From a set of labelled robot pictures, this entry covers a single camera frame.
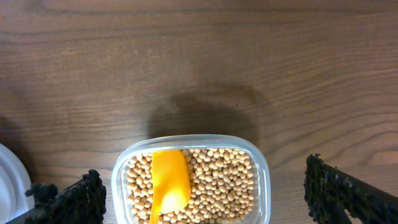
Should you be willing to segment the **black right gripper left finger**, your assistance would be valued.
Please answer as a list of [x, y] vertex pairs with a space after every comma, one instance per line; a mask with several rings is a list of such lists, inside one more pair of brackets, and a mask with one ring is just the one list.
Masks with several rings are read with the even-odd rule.
[[106, 187], [94, 169], [62, 191], [55, 184], [34, 183], [25, 196], [34, 199], [34, 207], [6, 224], [103, 224]]

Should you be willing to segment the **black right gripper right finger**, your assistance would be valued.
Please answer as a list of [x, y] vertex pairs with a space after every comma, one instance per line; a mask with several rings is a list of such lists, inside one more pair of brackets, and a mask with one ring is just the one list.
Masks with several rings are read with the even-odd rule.
[[373, 187], [337, 167], [324, 163], [319, 154], [306, 160], [304, 200], [315, 223], [397, 224], [397, 197]]

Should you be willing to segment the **yellow plastic scoop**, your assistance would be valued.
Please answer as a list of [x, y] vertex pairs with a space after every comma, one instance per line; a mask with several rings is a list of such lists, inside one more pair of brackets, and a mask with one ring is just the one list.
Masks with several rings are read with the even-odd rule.
[[160, 214], [185, 208], [191, 197], [190, 178], [181, 151], [157, 151], [152, 156], [153, 202], [150, 224], [158, 224]]

